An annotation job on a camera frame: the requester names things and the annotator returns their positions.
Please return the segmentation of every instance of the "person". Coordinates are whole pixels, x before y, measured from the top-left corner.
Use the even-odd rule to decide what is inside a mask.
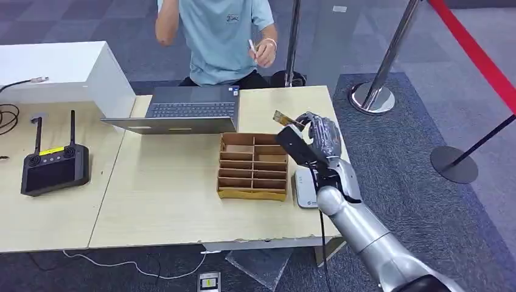
[[[277,31],[268,0],[158,0],[155,29],[163,46],[172,44],[180,20],[192,51],[190,75],[180,86],[269,87],[256,71],[276,58]],[[262,34],[256,53],[249,43],[252,25]]]

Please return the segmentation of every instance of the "robotic arm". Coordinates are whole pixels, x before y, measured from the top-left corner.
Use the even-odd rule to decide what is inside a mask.
[[[301,132],[310,123],[308,145]],[[317,170],[317,204],[346,239],[383,291],[463,292],[409,252],[365,205],[353,167],[340,158],[340,132],[335,123],[305,113],[277,135],[298,163]]]

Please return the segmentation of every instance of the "man's hand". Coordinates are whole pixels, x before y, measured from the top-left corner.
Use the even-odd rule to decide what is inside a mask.
[[[256,46],[256,54],[249,50],[249,56],[263,68],[269,68],[276,59],[276,45],[268,39],[264,39]]]

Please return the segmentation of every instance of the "pen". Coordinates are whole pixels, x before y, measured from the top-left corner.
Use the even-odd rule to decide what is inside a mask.
[[[251,47],[251,51],[254,53],[254,60],[256,61],[256,48],[254,47],[252,40],[249,40],[249,46]]]

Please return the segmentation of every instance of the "laptop keyboard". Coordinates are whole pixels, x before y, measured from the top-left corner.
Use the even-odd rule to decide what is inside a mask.
[[[152,117],[234,117],[234,102],[155,103]]]

